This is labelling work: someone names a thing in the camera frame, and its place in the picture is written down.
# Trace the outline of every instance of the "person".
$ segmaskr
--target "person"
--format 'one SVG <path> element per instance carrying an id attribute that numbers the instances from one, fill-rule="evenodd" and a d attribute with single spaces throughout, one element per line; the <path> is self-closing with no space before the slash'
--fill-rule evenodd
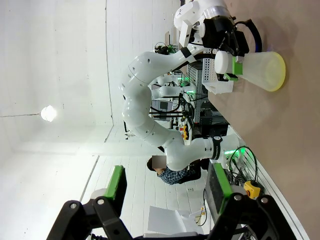
<path id="1" fill-rule="evenodd" d="M 209 167 L 209 158 L 205 158 L 202 160 L 196 160 L 190 164 L 190 166 L 187 166 L 186 168 L 180 170 L 180 171 L 172 171 L 168 167 L 166 168 L 152 168 L 152 157 L 148 160 L 146 166 L 150 171 L 154 171 L 157 173 L 157 176 L 162 179 L 165 183 L 169 185 L 173 184 L 179 184 L 180 181 L 185 178 L 192 175 L 201 175 L 201 168 L 208 170 Z"/>

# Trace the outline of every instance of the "light fixture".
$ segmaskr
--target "light fixture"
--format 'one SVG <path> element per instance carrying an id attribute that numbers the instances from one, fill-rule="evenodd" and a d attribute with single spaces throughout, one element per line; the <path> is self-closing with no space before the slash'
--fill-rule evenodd
<path id="1" fill-rule="evenodd" d="M 51 123 L 55 119 L 55 117 L 57 116 L 57 111 L 53 108 L 53 106 L 49 105 L 49 106 L 44 107 L 40 113 L 7 115 L 7 116 L 0 116 L 0 118 L 13 118 L 13 117 L 37 116 L 37 115 L 40 115 L 43 120 Z"/>

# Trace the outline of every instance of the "table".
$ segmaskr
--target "table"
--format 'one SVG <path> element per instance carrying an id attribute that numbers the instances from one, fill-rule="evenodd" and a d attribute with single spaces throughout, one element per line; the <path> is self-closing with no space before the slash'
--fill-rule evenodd
<path id="1" fill-rule="evenodd" d="M 232 93 L 209 94 L 209 100 L 254 151 L 293 208 L 311 239 L 320 223 L 320 32 L 316 0 L 225 1 L 238 21 L 258 28 L 264 51 L 286 63 L 281 89 L 267 92 L 243 79 Z M 246 29 L 250 49 L 254 40 Z"/>

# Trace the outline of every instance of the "white basket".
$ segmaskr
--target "white basket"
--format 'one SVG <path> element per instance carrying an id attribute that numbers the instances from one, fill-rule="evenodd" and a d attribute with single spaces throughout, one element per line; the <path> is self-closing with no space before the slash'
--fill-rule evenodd
<path id="1" fill-rule="evenodd" d="M 206 50 L 204 53 L 210 54 L 211 49 Z M 232 93 L 234 81 L 218 81 L 214 59 L 204 58 L 202 69 L 202 84 L 209 92 L 214 94 Z"/>

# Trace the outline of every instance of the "black band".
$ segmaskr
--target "black band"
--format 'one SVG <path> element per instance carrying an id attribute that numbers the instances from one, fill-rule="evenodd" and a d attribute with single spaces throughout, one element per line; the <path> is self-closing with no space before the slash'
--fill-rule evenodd
<path id="1" fill-rule="evenodd" d="M 181 50 L 181 52 L 182 52 L 182 54 L 183 54 L 183 56 L 185 58 L 188 58 L 188 57 L 190 57 L 192 55 L 191 52 L 189 51 L 189 49 L 186 46 L 182 47 L 180 50 Z"/>
<path id="2" fill-rule="evenodd" d="M 220 151 L 221 151 L 221 146 L 220 143 L 222 142 L 222 138 L 219 136 L 215 136 L 212 138 L 213 141 L 213 156 L 212 159 L 218 160 L 220 157 Z"/>

